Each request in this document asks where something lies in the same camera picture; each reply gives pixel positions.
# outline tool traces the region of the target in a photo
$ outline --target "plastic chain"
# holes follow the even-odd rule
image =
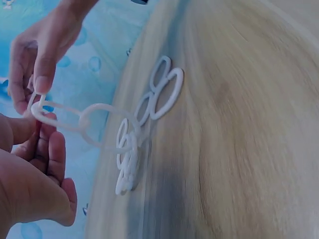
[[[164,69],[162,77],[160,78],[158,85],[155,86],[154,85],[155,75],[158,72],[162,62],[165,62],[165,69]],[[120,174],[116,184],[115,193],[119,195],[121,194],[121,192],[126,190],[130,191],[133,188],[133,182],[134,182],[134,178],[135,178],[136,170],[137,170],[138,146],[140,146],[138,145],[138,142],[141,136],[141,127],[146,123],[149,117],[151,117],[151,119],[153,120],[158,120],[163,115],[165,115],[172,108],[172,106],[174,105],[174,103],[176,102],[178,98],[178,95],[180,93],[180,90],[183,84],[184,73],[180,68],[174,68],[171,71],[170,71],[170,68],[171,68],[171,59],[168,58],[167,56],[161,57],[151,73],[151,77],[150,77],[151,91],[143,95],[143,97],[141,98],[141,100],[139,101],[137,105],[137,108],[134,114],[131,114],[125,110],[118,109],[114,106],[111,106],[108,104],[102,104],[102,103],[90,105],[84,111],[81,112],[77,109],[69,108],[54,102],[46,101],[45,100],[46,95],[41,95],[40,101],[33,103],[37,95],[36,92],[34,92],[30,98],[30,101],[28,104],[28,110],[31,110],[33,116],[42,123],[55,126],[55,127],[61,127],[69,131],[78,132],[79,134],[81,134],[83,139],[88,144],[116,153],[117,154],[116,163],[117,163],[117,168],[120,171]],[[156,105],[163,88],[174,77],[176,77],[176,83],[175,83],[173,93],[169,97],[169,100],[166,102],[166,104],[157,112],[155,112]],[[143,117],[141,118],[141,120],[138,121],[137,117],[141,110],[142,104],[147,99],[149,100],[149,102],[145,110],[145,113]],[[43,109],[44,106],[51,106],[51,107],[65,109],[69,112],[72,112],[78,115],[79,116],[78,125],[74,126],[74,125],[62,123],[57,120],[53,120],[53,119],[49,119],[45,117],[43,114],[43,112],[45,111]],[[107,145],[103,145],[101,142],[94,141],[87,134],[86,129],[90,125],[89,115],[92,112],[97,110],[106,110],[111,113],[120,114],[124,117],[119,127],[118,134],[116,136],[116,147],[110,147]],[[128,133],[129,122],[131,122],[134,129],[133,131]]]

